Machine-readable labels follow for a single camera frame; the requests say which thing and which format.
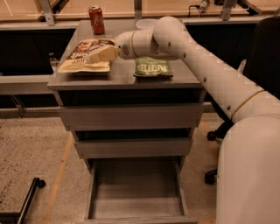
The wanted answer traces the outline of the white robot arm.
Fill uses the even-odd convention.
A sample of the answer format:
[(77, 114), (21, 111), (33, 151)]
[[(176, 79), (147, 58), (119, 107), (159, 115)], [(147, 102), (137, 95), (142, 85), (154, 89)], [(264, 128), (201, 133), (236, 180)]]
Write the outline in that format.
[(124, 32), (86, 61), (142, 56), (182, 60), (234, 124), (220, 146), (216, 224), (280, 224), (280, 101), (199, 45), (175, 17)]

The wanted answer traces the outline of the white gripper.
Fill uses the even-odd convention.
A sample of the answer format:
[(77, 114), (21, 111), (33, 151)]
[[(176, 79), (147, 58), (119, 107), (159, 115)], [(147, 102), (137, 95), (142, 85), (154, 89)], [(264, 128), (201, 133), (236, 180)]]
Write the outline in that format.
[(91, 52), (85, 57), (88, 64), (99, 63), (103, 61), (112, 61), (119, 56), (124, 60), (132, 60), (135, 54), (132, 46), (133, 31), (126, 31), (115, 38), (114, 45), (106, 45)]

